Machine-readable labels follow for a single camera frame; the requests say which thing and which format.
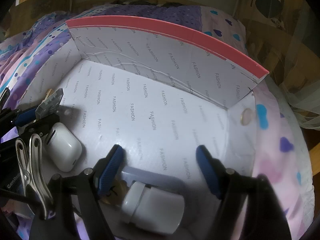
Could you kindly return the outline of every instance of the blue gripper pad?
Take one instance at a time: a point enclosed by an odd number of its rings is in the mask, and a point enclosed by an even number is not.
[[[210,192],[213,195],[215,195],[218,199],[222,199],[222,193],[221,193],[221,189],[220,189],[221,183],[219,181],[220,176],[216,173],[216,170],[214,168],[214,165],[216,162],[211,157],[209,151],[207,150],[207,148],[204,145],[200,145],[197,147],[196,160],[197,160],[199,168],[204,176],[204,179],[209,187]],[[217,168],[219,171],[222,171],[219,163],[217,163],[218,164]]]
[[[22,112],[21,114],[19,114],[15,120],[15,125],[22,127],[25,126],[26,124],[32,122],[33,120],[36,119],[36,109],[38,106],[27,109],[26,111]]]
[[[112,186],[112,182],[115,179],[115,176],[118,172],[118,169],[123,159],[124,159],[124,150],[121,146],[117,145],[117,148],[114,154],[112,155],[110,161],[108,162],[107,166],[105,167],[101,176],[99,177],[98,188],[97,188],[98,196],[104,196],[109,192]]]

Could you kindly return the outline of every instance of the white bottle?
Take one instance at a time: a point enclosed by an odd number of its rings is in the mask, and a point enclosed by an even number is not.
[[[121,219],[127,224],[162,235],[173,234],[183,217],[184,198],[136,181],[125,196],[121,211]]]

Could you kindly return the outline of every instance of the white earbud case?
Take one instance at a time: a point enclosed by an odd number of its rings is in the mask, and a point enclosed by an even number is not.
[[[72,170],[82,152],[79,140],[60,122],[52,126],[44,148],[58,169],[64,172]]]

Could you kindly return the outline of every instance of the metal clip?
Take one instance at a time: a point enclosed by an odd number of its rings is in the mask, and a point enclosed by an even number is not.
[[[42,174],[42,142],[38,134],[32,134],[29,142],[29,153],[26,145],[18,138],[16,140],[16,152],[26,197],[38,198],[42,205],[44,219],[51,218],[53,213],[53,198],[44,181]]]
[[[0,112],[1,112],[4,104],[8,100],[9,96],[10,96],[10,90],[9,90],[9,88],[5,88],[0,96]]]

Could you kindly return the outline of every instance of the screw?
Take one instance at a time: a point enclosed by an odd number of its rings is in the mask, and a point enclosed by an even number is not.
[[[54,174],[54,175],[51,177],[51,179],[53,179],[53,180],[57,180],[57,179],[59,179],[59,178],[60,178],[60,174],[58,174],[58,173]]]
[[[83,172],[84,172],[85,175],[89,175],[89,174],[91,174],[93,172],[93,169],[86,168]]]
[[[232,174],[235,173],[235,170],[231,169],[231,168],[226,168],[226,173],[229,174],[229,175],[232,175]]]

